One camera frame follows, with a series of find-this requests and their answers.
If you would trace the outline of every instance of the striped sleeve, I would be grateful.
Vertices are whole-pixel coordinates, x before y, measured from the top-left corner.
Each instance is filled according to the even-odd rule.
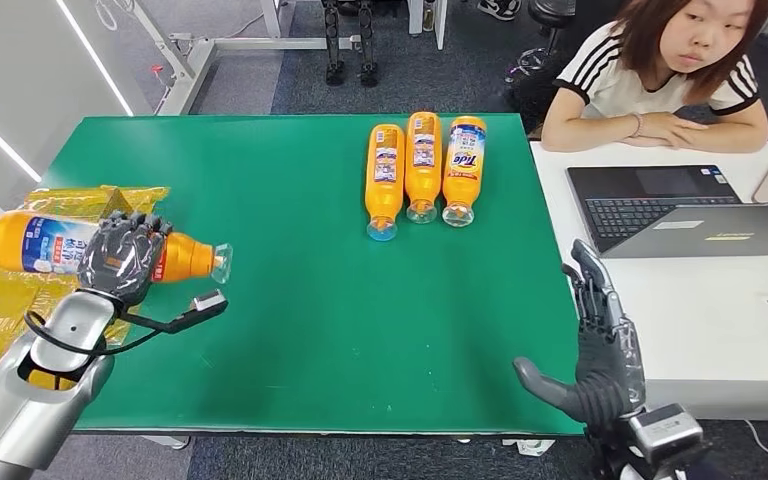
[[[620,39],[618,33],[612,33],[615,22],[602,26],[593,32],[578,50],[575,58],[558,75],[553,84],[572,90],[581,96],[584,104],[598,92],[606,79],[611,78],[620,58]]]
[[[749,58],[744,55],[726,81],[711,96],[708,105],[717,115],[731,115],[751,106],[757,100],[758,82],[755,80],[755,72]]]

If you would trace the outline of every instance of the green table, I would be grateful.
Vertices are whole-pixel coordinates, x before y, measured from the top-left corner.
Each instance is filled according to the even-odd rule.
[[[482,117],[475,222],[400,215],[389,243],[365,232],[367,138],[406,115],[84,120],[46,186],[170,186],[159,212],[235,258],[227,311],[118,356],[78,428],[580,433],[511,368],[571,380],[577,321],[520,119]],[[141,313],[214,287],[154,286]]]

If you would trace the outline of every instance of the black and white shirt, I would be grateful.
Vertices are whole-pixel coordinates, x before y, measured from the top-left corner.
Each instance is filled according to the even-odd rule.
[[[621,64],[619,32],[611,31],[615,24],[611,22],[593,32],[554,84],[581,96],[586,104],[582,118],[675,112],[683,107],[684,95],[691,85],[687,76],[675,74],[657,90],[644,88],[637,72]],[[756,100],[758,83],[744,55],[708,105],[717,115],[729,115]]]

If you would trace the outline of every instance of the laptop keyboard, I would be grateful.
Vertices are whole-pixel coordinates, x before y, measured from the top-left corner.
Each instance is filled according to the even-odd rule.
[[[646,228],[679,205],[718,205],[740,203],[735,197],[639,198],[587,200],[593,221],[593,236],[603,242],[617,243]]]

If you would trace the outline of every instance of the clear bottle cap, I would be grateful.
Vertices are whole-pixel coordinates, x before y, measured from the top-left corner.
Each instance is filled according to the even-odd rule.
[[[408,220],[414,223],[430,223],[437,218],[437,207],[428,200],[415,200],[406,213]]]
[[[475,212],[465,203],[452,203],[443,209],[443,221],[453,227],[465,227],[474,218]]]
[[[213,271],[210,276],[218,283],[225,283],[231,276],[231,259],[234,249],[231,244],[223,243],[213,250]]]
[[[392,240],[396,236],[397,231],[396,222],[392,218],[387,217],[375,217],[366,226],[366,233],[373,240],[378,240],[379,242]]]

